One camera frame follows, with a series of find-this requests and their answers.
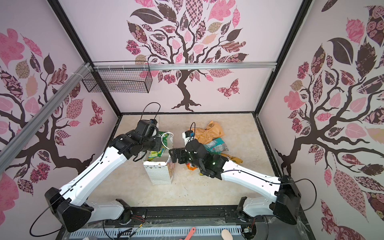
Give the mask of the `orange candy snack packet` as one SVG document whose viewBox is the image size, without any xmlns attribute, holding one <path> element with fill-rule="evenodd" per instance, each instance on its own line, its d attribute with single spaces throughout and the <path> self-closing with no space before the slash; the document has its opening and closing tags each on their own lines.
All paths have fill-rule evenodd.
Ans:
<svg viewBox="0 0 384 240">
<path fill-rule="evenodd" d="M 191 170 L 191 171 L 194 171 L 195 169 L 197 169 L 197 167 L 194 167 L 192 164 L 190 164 L 190 163 L 186 163 L 186 166 L 187 166 L 187 168 L 189 169 L 189 170 Z"/>
</svg>

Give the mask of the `white patterned paper gift bag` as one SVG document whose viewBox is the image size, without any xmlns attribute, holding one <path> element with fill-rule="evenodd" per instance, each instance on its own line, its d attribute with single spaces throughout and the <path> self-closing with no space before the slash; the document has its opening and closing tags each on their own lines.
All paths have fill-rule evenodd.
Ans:
<svg viewBox="0 0 384 240">
<path fill-rule="evenodd" d="M 174 134 L 169 133 L 171 134 L 169 138 L 171 141 L 170 147 L 163 156 L 148 161 L 148 153 L 143 160 L 143 166 L 153 185 L 170 185 L 173 180 L 175 164 L 171 161 L 169 150 L 173 148 Z"/>
</svg>

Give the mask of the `teal pink snack packet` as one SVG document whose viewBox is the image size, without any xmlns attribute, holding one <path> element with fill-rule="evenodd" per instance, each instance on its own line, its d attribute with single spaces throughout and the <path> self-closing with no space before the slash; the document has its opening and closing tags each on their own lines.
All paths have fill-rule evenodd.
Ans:
<svg viewBox="0 0 384 240">
<path fill-rule="evenodd" d="M 216 154 L 229 150 L 227 144 L 222 140 L 222 138 L 216 138 L 208 144 L 205 144 L 204 147 L 208 152 Z"/>
</svg>

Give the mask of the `orange-brown snack bag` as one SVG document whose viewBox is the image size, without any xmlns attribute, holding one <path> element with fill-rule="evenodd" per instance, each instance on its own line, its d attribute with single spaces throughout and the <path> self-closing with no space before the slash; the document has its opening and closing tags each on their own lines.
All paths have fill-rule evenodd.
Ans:
<svg viewBox="0 0 384 240">
<path fill-rule="evenodd" d="M 195 130 L 195 139 L 203 145 L 206 145 L 217 138 L 221 138 L 224 135 L 225 133 L 222 126 L 214 121 L 210 121 L 205 129 Z"/>
</svg>

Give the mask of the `yellow snack packet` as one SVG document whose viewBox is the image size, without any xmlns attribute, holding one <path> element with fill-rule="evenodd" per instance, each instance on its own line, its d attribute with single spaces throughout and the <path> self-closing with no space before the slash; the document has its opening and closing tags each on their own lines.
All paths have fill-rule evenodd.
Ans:
<svg viewBox="0 0 384 240">
<path fill-rule="evenodd" d="M 233 161 L 236 164 L 241 164 L 243 163 L 243 160 L 228 154 L 221 153 L 221 156 L 228 158 L 229 160 Z"/>
</svg>

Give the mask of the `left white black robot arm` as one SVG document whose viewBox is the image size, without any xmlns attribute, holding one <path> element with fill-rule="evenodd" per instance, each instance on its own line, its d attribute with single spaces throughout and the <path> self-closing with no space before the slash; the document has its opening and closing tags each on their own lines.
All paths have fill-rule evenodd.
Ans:
<svg viewBox="0 0 384 240">
<path fill-rule="evenodd" d="M 162 140 L 158 136 L 158 126 L 155 119 L 139 120 L 134 130 L 113 139 L 102 155 L 76 178 L 60 189 L 50 188 L 45 193 L 50 211 L 68 232 L 97 221 L 113 220 L 122 225 L 131 221 L 132 208 L 122 199 L 98 204 L 89 202 L 88 198 L 109 174 L 127 160 L 137 162 L 147 152 L 160 150 Z"/>
</svg>

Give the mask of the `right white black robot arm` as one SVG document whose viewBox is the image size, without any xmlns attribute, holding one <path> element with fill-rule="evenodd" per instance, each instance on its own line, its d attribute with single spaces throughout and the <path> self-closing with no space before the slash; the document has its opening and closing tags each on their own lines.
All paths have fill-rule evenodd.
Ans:
<svg viewBox="0 0 384 240">
<path fill-rule="evenodd" d="M 291 177 L 279 178 L 249 170 L 227 157 L 208 152 L 197 140 L 187 142 L 184 148 L 171 149 L 169 153 L 173 163 L 189 163 L 204 176 L 236 183 L 260 194 L 259 198 L 241 199 L 242 218 L 267 215 L 286 224 L 297 224 L 301 193 Z"/>
</svg>

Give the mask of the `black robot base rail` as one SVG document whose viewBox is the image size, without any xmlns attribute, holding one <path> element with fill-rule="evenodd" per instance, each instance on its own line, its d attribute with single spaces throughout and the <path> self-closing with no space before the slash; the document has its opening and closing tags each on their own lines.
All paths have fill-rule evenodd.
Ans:
<svg viewBox="0 0 384 240">
<path fill-rule="evenodd" d="M 121 225 L 117 221 L 106 220 L 86 224 L 81 229 L 99 228 L 153 228 L 153 227 L 198 227 L 198 226 L 240 226 L 242 239 L 267 240 L 271 234 L 273 218 L 271 216 L 241 217 L 239 207 L 195 206 L 195 207 L 134 207 L 131 221 Z M 70 233 L 61 230 L 56 237 L 65 240 Z M 202 239 L 192 236 L 191 240 L 220 240 L 222 237 Z"/>
</svg>

